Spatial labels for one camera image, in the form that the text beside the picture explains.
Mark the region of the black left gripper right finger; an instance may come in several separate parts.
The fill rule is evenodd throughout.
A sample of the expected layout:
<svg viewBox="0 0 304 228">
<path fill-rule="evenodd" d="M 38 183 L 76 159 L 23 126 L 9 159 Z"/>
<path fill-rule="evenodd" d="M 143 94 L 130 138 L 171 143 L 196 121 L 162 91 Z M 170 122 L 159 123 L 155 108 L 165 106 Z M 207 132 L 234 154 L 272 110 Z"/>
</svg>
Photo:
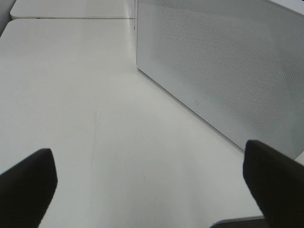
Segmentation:
<svg viewBox="0 0 304 228">
<path fill-rule="evenodd" d="M 304 226 L 304 167 L 258 140 L 246 143 L 243 177 L 271 228 Z"/>
</svg>

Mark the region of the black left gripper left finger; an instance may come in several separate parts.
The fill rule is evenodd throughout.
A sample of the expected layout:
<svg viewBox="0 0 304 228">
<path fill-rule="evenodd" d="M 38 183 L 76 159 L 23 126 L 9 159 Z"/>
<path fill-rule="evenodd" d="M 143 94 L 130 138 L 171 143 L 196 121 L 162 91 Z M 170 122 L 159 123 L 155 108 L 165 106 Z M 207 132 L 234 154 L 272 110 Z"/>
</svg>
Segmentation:
<svg viewBox="0 0 304 228">
<path fill-rule="evenodd" d="M 57 188 L 50 149 L 40 149 L 0 175 L 0 226 L 39 227 Z"/>
</svg>

